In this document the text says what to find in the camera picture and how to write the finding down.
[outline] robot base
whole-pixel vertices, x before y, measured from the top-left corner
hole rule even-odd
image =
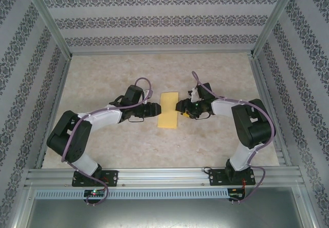
[[[108,187],[116,187],[118,182],[118,171],[102,170],[100,172],[100,176],[97,178],[103,181],[104,183],[106,183]],[[100,184],[99,182],[87,178],[77,171],[74,172],[72,186],[73,187],[103,187],[103,185]]]
[[[255,185],[253,170],[247,168],[242,171],[235,171],[229,160],[225,169],[209,169],[207,172],[211,186],[237,186],[237,185]]]

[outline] metal profile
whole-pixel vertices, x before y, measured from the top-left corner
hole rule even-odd
[[[64,37],[62,36],[55,20],[52,18],[47,5],[43,0],[32,0],[35,7],[37,8],[41,18],[44,20],[46,26],[48,27],[51,35],[54,37],[56,43],[61,49],[62,53],[65,55],[65,59],[68,59],[71,56],[71,52],[68,48],[67,43],[65,42]]]
[[[8,227],[26,228],[35,199],[34,189],[23,189],[12,223]]]
[[[276,154],[278,157],[279,165],[280,166],[286,165],[286,160],[284,159],[282,149],[276,149]]]
[[[294,194],[295,203],[300,214],[303,227],[319,228],[319,222],[315,215],[313,206],[310,202],[309,195],[305,186],[291,188]]]
[[[84,51],[73,52],[73,56],[95,55],[140,55],[140,54],[206,54],[206,53],[248,53],[247,49],[200,49],[200,50],[113,50],[113,51]]]
[[[253,56],[258,56],[258,54],[261,52],[263,45],[265,44],[268,36],[270,35],[272,29],[274,28],[275,24],[277,23],[282,11],[284,10],[284,7],[288,3],[289,0],[278,0],[276,3],[271,15],[269,16],[261,34],[259,35],[255,46],[252,50]]]
[[[264,167],[266,177],[261,187],[304,186],[298,166]],[[119,171],[117,187],[111,189],[188,189],[188,188],[239,188],[237,186],[210,186],[209,176],[202,168],[115,169]],[[30,169],[24,188],[79,189],[72,187],[73,169]],[[255,169],[256,182],[263,172]]]
[[[280,125],[277,120],[277,116],[276,116],[274,107],[272,105],[272,101],[271,101],[271,97],[269,95],[268,89],[266,88],[265,79],[261,73],[258,59],[253,58],[251,55],[249,55],[249,62],[250,62],[251,70],[252,70],[252,73],[253,73],[253,76],[254,76],[254,79],[256,82],[258,92],[259,92],[259,96],[260,96],[261,100],[263,101],[263,104],[264,104],[268,114],[272,118],[272,120],[274,122],[274,126],[277,128],[277,135],[274,138],[273,142],[276,146],[280,147],[280,149],[282,151],[282,155],[284,157],[285,165],[291,166],[292,163],[291,163],[291,160],[289,157],[289,153],[288,153],[287,147],[285,145],[281,130],[279,129]]]
[[[65,65],[65,69],[64,69],[64,76],[61,80],[61,83],[59,85],[59,90],[57,93],[57,97],[55,99],[54,105],[53,105],[53,109],[50,115],[50,119],[49,119],[49,124],[48,124],[48,128],[45,134],[45,138],[48,138],[48,136],[50,135],[52,129],[53,129],[53,124],[55,123],[55,118],[56,118],[56,114],[57,114],[57,110],[58,107],[60,105],[60,101],[61,101],[61,97],[63,94],[63,90],[64,90],[64,86],[65,86],[65,82],[66,82],[66,78],[67,78],[67,74],[68,74],[68,70],[71,64],[71,56],[68,57],[68,59],[66,60],[66,65]],[[36,168],[41,168],[42,167],[42,163],[44,160],[44,156],[47,150],[47,144],[46,144],[47,140],[45,139],[43,141],[43,144],[41,146],[41,150],[40,150],[40,154],[39,154],[39,158],[38,161],[36,162]]]

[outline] black arm joint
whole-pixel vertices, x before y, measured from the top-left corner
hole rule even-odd
[[[250,103],[255,104],[267,114],[260,99],[251,100]],[[244,146],[252,149],[260,143],[266,143],[270,139],[271,127],[269,121],[257,109],[247,104],[239,104],[232,107],[232,114],[237,136]]]
[[[96,179],[101,179],[102,177],[102,167],[100,166],[100,164],[97,164],[98,167],[95,170],[94,174],[92,174],[92,177],[96,178]]]
[[[48,137],[47,146],[62,156],[70,137],[70,133],[68,133],[68,131],[73,130],[79,119],[80,118],[78,115],[72,111],[64,112]],[[70,148],[65,158],[68,162],[74,163],[82,156],[86,148],[91,129],[92,125],[89,121],[82,121],[80,123],[75,134],[73,135]]]
[[[144,91],[142,88],[136,85],[130,85],[124,94],[124,96],[119,96],[114,102],[109,104],[116,107],[132,106],[139,102],[140,98],[144,99]],[[120,122],[129,119],[131,116],[136,116],[139,118],[153,117],[161,114],[161,106],[158,103],[147,102],[142,103],[136,107],[129,109],[121,109],[122,112]]]

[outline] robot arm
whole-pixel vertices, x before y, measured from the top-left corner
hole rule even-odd
[[[211,90],[209,83],[205,83],[204,86]],[[253,107],[217,99],[201,85],[197,85],[188,93],[191,98],[181,100],[176,105],[176,110],[180,113],[186,113],[192,119],[199,119],[204,112],[207,112],[209,116],[225,115],[234,119],[240,142],[234,155],[227,161],[225,169],[227,177],[232,180],[237,172],[249,168],[250,157],[270,139],[269,122]],[[251,100],[250,103],[266,111],[259,99]]]
[[[125,95],[119,96],[100,112],[78,114],[73,111],[64,112],[51,132],[47,140],[47,146],[60,156],[63,156],[66,144],[75,125],[82,117],[89,115],[77,127],[65,160],[73,164],[80,171],[98,179],[102,168],[85,153],[89,135],[107,125],[118,124],[129,120],[131,116],[136,116],[144,120],[146,117],[159,115],[161,113],[161,106],[157,103],[144,102],[129,109],[120,109],[120,107],[138,104],[139,100],[141,98],[144,99],[144,96],[148,92],[149,90],[144,91],[136,85],[131,85]]]

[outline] enclosure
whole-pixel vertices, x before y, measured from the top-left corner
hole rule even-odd
[[[329,227],[328,0],[0,4],[1,227]],[[92,188],[73,187],[46,145],[62,114],[102,108],[139,77],[150,102],[182,100],[192,71],[220,96],[262,100],[276,136],[252,160],[266,170],[259,190],[230,203],[242,186],[204,172],[234,154],[232,119],[179,114],[176,129],[148,117],[90,135],[86,152],[118,174],[107,200],[86,206]]]

